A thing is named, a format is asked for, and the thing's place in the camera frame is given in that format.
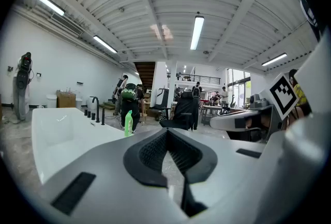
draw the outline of air vent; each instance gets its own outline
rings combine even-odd
[[[62,25],[63,27],[65,27],[66,29],[74,32],[78,36],[80,36],[84,32],[80,27],[78,27],[77,25],[75,25],[69,19],[67,19],[67,18],[65,18],[63,16],[60,16],[57,13],[53,13],[51,19],[54,20],[54,21],[56,21],[57,23],[59,23],[60,25]]]

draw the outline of faucet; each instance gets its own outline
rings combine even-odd
[[[95,121],[95,123],[99,123],[100,119],[99,119],[99,99],[98,97],[93,97],[92,103],[94,103],[94,100],[97,99],[97,120]]]

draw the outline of green spray bottle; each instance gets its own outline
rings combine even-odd
[[[124,136],[126,137],[132,135],[133,119],[131,114],[132,114],[132,110],[130,110],[125,116]]]

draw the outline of white ceiling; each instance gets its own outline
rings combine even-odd
[[[299,0],[52,1],[85,29],[82,40],[131,67],[134,61],[176,59],[263,73],[301,63],[316,44]],[[18,0],[17,4],[32,10],[39,6],[46,16],[52,13],[38,0]],[[197,50],[190,50],[197,12],[205,22]],[[96,43],[94,35],[118,54]],[[283,52],[287,58],[270,67],[261,66]]]

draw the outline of backpack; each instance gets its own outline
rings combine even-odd
[[[194,86],[194,89],[192,91],[192,96],[193,97],[200,97],[200,89],[197,86]]]
[[[124,89],[121,92],[123,100],[133,102],[137,99],[137,87],[133,83],[128,83],[125,85]]]

